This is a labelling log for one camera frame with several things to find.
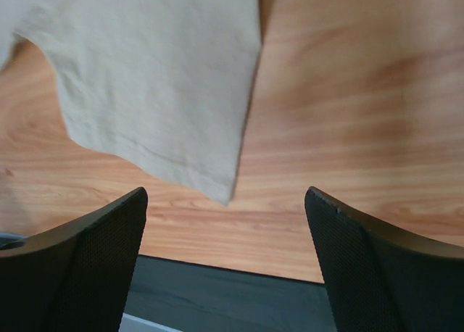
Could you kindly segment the beige t shirt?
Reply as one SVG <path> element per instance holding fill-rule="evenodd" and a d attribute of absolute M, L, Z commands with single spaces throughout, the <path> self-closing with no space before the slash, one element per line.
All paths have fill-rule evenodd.
<path fill-rule="evenodd" d="M 54 68 L 77 144 L 228 204 L 262 48 L 259 0 L 1 0 Z"/>

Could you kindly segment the black cloth strip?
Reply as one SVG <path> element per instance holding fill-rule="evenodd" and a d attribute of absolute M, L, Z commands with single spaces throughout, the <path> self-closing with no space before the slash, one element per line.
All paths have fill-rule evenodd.
<path fill-rule="evenodd" d="M 321 284 L 147 256 L 125 313 L 178 331 L 336 330 Z"/>

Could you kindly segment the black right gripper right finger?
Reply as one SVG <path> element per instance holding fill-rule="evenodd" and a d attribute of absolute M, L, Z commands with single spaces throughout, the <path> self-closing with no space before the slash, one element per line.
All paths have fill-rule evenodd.
<path fill-rule="evenodd" d="M 463 248 L 311 187 L 307 222 L 338 331 L 462 331 Z"/>

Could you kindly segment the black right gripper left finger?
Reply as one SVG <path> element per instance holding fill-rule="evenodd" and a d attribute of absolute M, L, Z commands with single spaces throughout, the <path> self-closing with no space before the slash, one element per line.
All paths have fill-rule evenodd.
<path fill-rule="evenodd" d="M 118 331 L 146 224 L 136 188 L 1 246 L 2 331 Z"/>

